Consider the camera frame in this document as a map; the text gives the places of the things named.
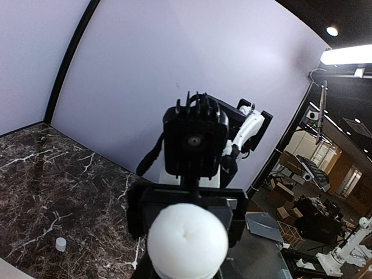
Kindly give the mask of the cream envelope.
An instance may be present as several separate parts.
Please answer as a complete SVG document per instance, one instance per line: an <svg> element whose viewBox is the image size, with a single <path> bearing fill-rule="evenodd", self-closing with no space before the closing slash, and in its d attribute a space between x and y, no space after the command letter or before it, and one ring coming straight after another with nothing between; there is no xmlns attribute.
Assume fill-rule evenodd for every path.
<svg viewBox="0 0 372 279"><path fill-rule="evenodd" d="M0 279L34 279L0 258Z"/></svg>

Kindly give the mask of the grey glue bottle cap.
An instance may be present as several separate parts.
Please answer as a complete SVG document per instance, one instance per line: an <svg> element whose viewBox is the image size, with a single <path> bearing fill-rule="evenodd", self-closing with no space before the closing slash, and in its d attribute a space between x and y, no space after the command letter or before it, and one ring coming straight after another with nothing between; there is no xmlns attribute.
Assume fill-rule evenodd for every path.
<svg viewBox="0 0 372 279"><path fill-rule="evenodd" d="M55 241L55 248L59 252L64 252L66 250L67 241L63 237L58 237Z"/></svg>

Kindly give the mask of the small glue bottle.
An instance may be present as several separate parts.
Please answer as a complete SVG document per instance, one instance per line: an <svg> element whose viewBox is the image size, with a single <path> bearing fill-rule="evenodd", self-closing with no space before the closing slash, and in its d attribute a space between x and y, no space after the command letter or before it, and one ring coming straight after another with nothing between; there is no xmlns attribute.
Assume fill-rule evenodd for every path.
<svg viewBox="0 0 372 279"><path fill-rule="evenodd" d="M147 251L160 278L213 278L227 256L227 230L197 205L170 205L152 223Z"/></svg>

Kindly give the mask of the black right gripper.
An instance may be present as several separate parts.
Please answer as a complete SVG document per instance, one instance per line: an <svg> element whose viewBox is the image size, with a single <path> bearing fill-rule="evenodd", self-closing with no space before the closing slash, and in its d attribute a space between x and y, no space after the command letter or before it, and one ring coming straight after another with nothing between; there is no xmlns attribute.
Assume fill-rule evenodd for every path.
<svg viewBox="0 0 372 279"><path fill-rule="evenodd" d="M242 189L199 187L194 196L185 187L137 181L127 192L127 202L128 231L134 240L148 233L161 210L186 203L213 213L227 230L228 245L232 248L240 241L246 227L249 199Z"/></svg>

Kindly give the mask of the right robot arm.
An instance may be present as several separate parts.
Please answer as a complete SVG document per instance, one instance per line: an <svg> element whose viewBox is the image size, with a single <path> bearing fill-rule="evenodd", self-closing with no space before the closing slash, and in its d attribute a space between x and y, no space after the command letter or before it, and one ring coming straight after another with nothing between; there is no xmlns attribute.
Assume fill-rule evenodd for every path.
<svg viewBox="0 0 372 279"><path fill-rule="evenodd" d="M238 162L257 148L272 118L244 99L233 107L208 94L188 95L185 103L168 108L162 133L136 169L142 176L162 158L159 181L137 181L128 190L132 238L147 234L167 206L191 203L213 213L227 230L229 246L235 246L245 228L248 197L228 185Z"/></svg>

